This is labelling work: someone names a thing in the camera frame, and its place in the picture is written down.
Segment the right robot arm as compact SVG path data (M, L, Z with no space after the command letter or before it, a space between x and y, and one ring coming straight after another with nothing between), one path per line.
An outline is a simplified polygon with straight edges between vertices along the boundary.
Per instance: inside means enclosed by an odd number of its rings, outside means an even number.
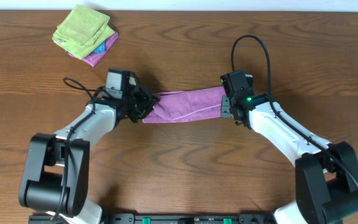
M306 129L265 94L222 98L222 116L268 139L295 168L295 201L250 222L342 223L358 213L358 160L353 147Z

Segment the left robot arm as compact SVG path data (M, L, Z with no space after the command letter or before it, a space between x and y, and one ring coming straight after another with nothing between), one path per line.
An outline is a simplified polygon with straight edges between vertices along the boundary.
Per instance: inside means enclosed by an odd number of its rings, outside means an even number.
M85 91L89 102L68 126L31 138L19 204L47 213L51 222L108 223L109 215L88 198L90 150L120 120L145 118L158 98L141 85L74 87Z

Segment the purple microfiber cloth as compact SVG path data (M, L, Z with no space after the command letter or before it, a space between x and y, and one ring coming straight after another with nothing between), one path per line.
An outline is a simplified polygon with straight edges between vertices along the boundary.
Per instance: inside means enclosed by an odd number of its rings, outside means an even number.
M156 93L159 102L143 123L187 123L220 117L224 88Z

